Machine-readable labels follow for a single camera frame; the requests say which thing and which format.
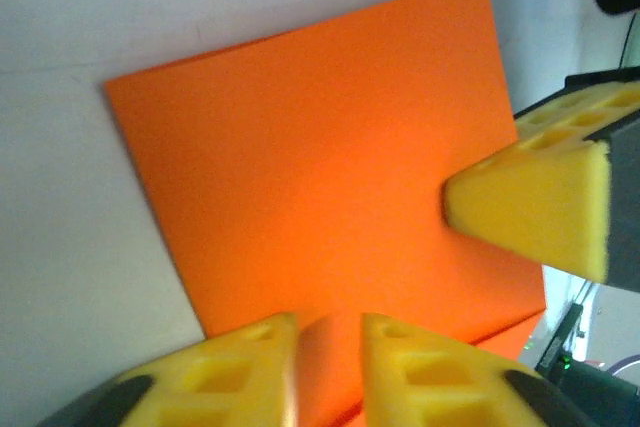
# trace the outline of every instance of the cable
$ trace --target cable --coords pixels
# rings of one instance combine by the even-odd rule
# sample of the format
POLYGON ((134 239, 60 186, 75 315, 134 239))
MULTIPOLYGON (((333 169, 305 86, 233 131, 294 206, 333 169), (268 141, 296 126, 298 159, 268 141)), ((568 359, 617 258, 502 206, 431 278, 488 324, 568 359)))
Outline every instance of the cable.
POLYGON ((578 290, 578 293, 574 296, 573 301, 576 304, 580 304, 580 305, 584 304, 584 301, 589 296, 589 293, 591 292, 592 288, 593 288, 593 282, 591 282, 590 280, 585 280, 582 286, 580 287, 580 290, 578 290))
POLYGON ((629 22, 629 28, 627 29, 627 35, 624 38, 624 45, 622 46, 622 53, 620 54, 620 63, 618 64, 618 68, 622 68, 622 62, 624 61, 624 54, 627 52, 627 44, 629 44, 629 37, 631 36, 631 30, 633 29, 633 23, 636 21, 636 16, 638 12, 634 12, 631 16, 631 22, 629 22))
POLYGON ((627 367, 631 367, 632 365, 640 364, 640 354, 631 355, 626 359, 622 359, 620 362, 616 362, 611 367, 609 367, 606 371, 611 375, 616 375, 622 372, 627 367))

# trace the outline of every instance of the orange card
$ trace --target orange card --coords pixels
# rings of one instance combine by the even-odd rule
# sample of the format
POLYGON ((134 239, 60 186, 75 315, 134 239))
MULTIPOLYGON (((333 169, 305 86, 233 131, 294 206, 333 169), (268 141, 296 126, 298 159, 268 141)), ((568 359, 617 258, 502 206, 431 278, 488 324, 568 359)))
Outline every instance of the orange card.
POLYGON ((501 355, 509 359, 517 360, 520 352, 524 348, 529 336, 536 328, 544 312, 539 312, 522 322, 504 329, 502 332, 496 333, 491 337, 477 342, 476 347, 492 354, 501 355))
POLYGON ((473 341, 538 265, 450 230, 443 182, 516 139, 489 0, 394 0, 107 92, 207 335, 296 311, 300 425, 361 399, 361 312, 473 341))
POLYGON ((365 420, 364 417, 364 412, 360 412, 360 414, 358 414, 356 417, 352 418, 351 420, 348 420, 345 423, 342 424, 336 424, 335 426, 331 426, 331 427, 340 427, 340 426, 344 426, 344 427, 367 427, 367 421, 365 420))

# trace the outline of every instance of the yellow foam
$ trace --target yellow foam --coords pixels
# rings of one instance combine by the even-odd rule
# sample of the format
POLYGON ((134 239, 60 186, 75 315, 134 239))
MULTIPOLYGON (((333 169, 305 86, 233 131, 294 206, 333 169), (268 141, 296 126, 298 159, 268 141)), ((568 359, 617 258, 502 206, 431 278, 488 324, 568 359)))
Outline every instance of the yellow foam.
POLYGON ((612 82, 520 117, 520 140, 446 183, 455 229, 596 282, 607 278, 611 168, 583 140, 640 109, 640 82, 612 82))
POLYGON ((123 374, 155 382, 123 427, 296 425, 297 328, 278 314, 123 374))
POLYGON ((545 425, 502 379, 517 362, 379 314, 362 323, 368 427, 545 425))

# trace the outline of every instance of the white wall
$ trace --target white wall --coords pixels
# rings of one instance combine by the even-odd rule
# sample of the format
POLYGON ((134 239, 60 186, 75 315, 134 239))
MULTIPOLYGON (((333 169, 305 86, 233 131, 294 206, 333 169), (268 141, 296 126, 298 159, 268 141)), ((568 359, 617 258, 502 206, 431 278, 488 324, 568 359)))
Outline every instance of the white wall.
MULTIPOLYGON (((640 294, 601 287, 591 312, 587 359, 604 362, 603 369, 640 354, 640 294)), ((640 365, 623 370, 620 378, 640 386, 640 365)))
MULTIPOLYGON (((378 1, 0 0, 6 425, 202 336, 100 83, 378 1)), ((568 73, 617 64, 627 20, 591 0, 493 3, 516 110, 568 73)))

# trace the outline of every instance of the orange paper sheet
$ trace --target orange paper sheet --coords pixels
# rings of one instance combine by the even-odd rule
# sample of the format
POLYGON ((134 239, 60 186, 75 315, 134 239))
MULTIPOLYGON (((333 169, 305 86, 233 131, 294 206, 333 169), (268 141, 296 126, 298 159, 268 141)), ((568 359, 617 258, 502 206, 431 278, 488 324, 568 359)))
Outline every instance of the orange paper sheet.
POLYGON ((539 312, 475 345, 479 349, 486 350, 492 354, 517 360, 533 329, 536 328, 543 315, 544 312, 539 312))
POLYGON ((344 427, 367 427, 367 421, 365 420, 364 412, 360 412, 360 414, 358 414, 356 417, 354 417, 353 419, 349 420, 348 422, 346 422, 344 424, 340 424, 340 426, 344 426, 344 427))
POLYGON ((300 425, 361 399, 361 312, 474 341, 540 267, 446 226, 443 182, 513 142, 489 0, 395 0, 107 92, 207 335, 296 311, 300 425))

